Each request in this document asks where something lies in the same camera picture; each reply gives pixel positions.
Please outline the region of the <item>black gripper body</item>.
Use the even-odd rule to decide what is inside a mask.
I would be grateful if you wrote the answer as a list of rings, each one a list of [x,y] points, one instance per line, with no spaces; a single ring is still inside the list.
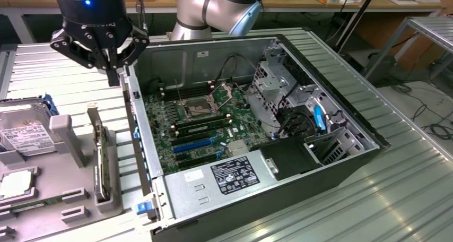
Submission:
[[[85,47],[118,48],[131,31],[123,0],[55,0],[62,29]]]

